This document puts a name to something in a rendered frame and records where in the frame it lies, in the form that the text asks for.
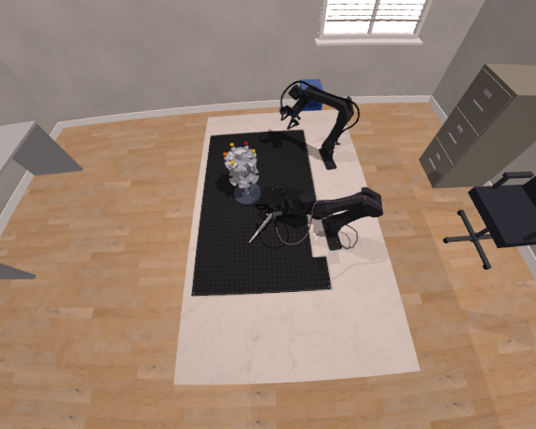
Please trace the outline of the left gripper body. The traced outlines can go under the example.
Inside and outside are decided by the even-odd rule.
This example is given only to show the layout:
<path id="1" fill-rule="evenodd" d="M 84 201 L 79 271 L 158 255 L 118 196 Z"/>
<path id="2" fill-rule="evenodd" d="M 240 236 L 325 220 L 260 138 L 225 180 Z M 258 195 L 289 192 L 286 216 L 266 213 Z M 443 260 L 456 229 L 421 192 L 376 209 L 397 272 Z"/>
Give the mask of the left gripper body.
<path id="1" fill-rule="evenodd" d="M 288 191 L 288 188 L 285 189 L 284 191 L 284 195 L 285 195 L 285 203 L 282 204 L 281 206 L 281 212 L 282 214 L 281 215 L 277 215 L 276 217 L 276 222 L 278 221 L 284 221 L 284 217 L 285 215 L 287 214 L 288 210 L 291 210 L 291 211 L 294 211 L 296 212 L 298 208 L 298 205 L 299 205 L 299 201 L 298 200 L 294 200 L 294 199 L 291 199 L 291 195 L 292 195 L 292 192 L 291 191 Z M 288 199 L 288 200 L 287 200 Z M 288 207 L 288 208 L 287 208 Z"/>

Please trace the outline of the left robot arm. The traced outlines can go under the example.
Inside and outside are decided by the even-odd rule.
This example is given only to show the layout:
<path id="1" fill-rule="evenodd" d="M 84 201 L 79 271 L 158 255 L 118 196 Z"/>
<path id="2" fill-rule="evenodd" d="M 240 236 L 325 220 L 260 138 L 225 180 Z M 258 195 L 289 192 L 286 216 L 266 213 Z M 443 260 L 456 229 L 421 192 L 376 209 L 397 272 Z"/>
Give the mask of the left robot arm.
<path id="1" fill-rule="evenodd" d="M 329 249 L 331 251 L 339 250 L 342 248 L 340 239 L 338 237 L 338 232 L 345 225 L 362 217 L 379 217 L 383 215 L 380 194 L 368 187 L 362 187 L 361 190 L 361 192 L 357 192 L 356 194 L 353 194 L 348 197 L 335 200 L 324 200 L 337 202 L 328 203 L 324 201 L 318 201 L 315 204 L 312 218 L 316 220 L 322 220 L 324 233 L 329 245 Z M 362 196 L 368 196 L 375 202 L 371 201 L 367 197 L 362 198 Z M 307 215 L 310 212 L 310 208 L 312 211 L 312 207 L 315 202 L 315 195 L 310 195 L 308 192 L 301 193 L 299 197 L 299 205 L 298 208 L 296 208 L 297 212 L 303 215 Z M 380 206 L 378 206 L 378 204 Z M 341 214 L 334 214 L 341 211 L 346 212 Z"/>

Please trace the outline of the white pipette with yellow button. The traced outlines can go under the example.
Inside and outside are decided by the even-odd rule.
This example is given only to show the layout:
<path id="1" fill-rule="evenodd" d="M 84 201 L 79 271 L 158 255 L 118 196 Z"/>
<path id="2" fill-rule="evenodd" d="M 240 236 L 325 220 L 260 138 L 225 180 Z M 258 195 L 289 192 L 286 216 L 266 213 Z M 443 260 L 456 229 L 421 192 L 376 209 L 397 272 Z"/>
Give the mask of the white pipette with yellow button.
<path id="1" fill-rule="evenodd" d="M 253 152 L 254 154 L 252 154 L 252 156 L 248 156 L 248 158 L 256 159 L 255 150 L 253 149 L 252 152 Z M 253 167 L 253 169 L 254 169 L 254 175 L 255 175 L 256 164 L 255 164 L 255 166 Z"/>
<path id="2" fill-rule="evenodd" d="M 237 169 L 236 166 L 238 165 L 238 163 L 234 162 L 234 160 L 232 160 L 230 163 L 232 164 L 231 167 L 232 167 L 234 176 L 235 176 L 235 178 L 236 178 L 236 180 L 237 180 L 237 183 L 238 183 L 238 185 L 240 185 L 239 175 L 238 175 L 238 173 L 235 172 L 235 170 Z M 234 163 L 235 163 L 235 164 L 234 164 Z"/>

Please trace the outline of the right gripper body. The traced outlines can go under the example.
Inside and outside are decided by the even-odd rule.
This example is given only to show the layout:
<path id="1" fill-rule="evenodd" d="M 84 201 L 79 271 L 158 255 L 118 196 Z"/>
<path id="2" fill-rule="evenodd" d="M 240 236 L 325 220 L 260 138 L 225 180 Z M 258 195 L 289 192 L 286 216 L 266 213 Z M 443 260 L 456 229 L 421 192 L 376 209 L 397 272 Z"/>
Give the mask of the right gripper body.
<path id="1" fill-rule="evenodd" d="M 297 104 L 297 102 L 295 103 L 295 105 L 291 108 L 290 106 L 286 105 L 283 107 L 283 112 L 284 111 L 287 111 L 290 112 L 289 115 L 291 116 L 291 118 L 296 121 L 298 123 L 298 121 L 295 119 L 297 118 L 298 120 L 300 120 L 300 116 L 298 115 L 302 110 L 303 110 L 303 107 L 299 107 L 299 104 Z"/>

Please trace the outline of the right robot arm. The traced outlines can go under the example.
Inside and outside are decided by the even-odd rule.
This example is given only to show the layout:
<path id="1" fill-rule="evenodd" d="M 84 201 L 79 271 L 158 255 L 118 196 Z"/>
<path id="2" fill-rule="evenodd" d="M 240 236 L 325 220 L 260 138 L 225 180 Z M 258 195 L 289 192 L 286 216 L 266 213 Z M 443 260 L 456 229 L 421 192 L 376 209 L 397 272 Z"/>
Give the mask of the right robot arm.
<path id="1" fill-rule="evenodd" d="M 311 85 L 312 86 L 312 85 Z M 297 84 L 295 84 L 291 90 L 289 91 L 289 95 L 294 99 L 297 100 L 297 104 L 299 104 L 299 107 L 305 107 L 307 103 L 310 101 L 313 102 L 319 102 L 322 104 L 329 105 L 331 107 L 334 107 L 336 110 L 338 110 L 337 115 L 337 122 L 328 137 L 325 139 L 325 141 L 322 144 L 322 148 L 319 148 L 319 152 L 321 154 L 321 157 L 323 159 L 323 163 L 327 170 L 333 170 L 336 169 L 337 166 L 333 160 L 333 154 L 334 154 L 334 141 L 336 138 L 340 135 L 348 121 L 350 121 L 351 117 L 353 116 L 353 106 L 351 103 L 346 102 L 342 99 L 351 100 L 351 97 L 339 97 L 342 99 L 339 99 L 337 97 L 334 97 L 333 94 L 329 95 L 327 93 L 323 93 L 322 91 L 318 91 L 321 89 L 318 89 L 318 87 L 312 86 L 313 88 L 317 90 L 313 90 L 310 87 L 307 87 L 305 90 L 299 88 Z M 300 97 L 301 96 L 301 97 Z M 300 97 L 300 98 L 299 98 Z M 297 99 L 299 98 L 299 99 Z M 345 104 L 346 102 L 347 104 Z M 348 106 L 348 107 L 347 107 Z M 340 107 L 340 108 L 339 108 Z M 351 109 L 350 109 L 351 107 Z M 351 111 L 352 110 L 352 111 Z M 340 124 L 340 125 L 339 125 Z M 345 126 L 341 126 L 345 125 Z M 330 148 L 331 147 L 331 148 Z M 329 156 L 328 156 L 329 155 Z"/>

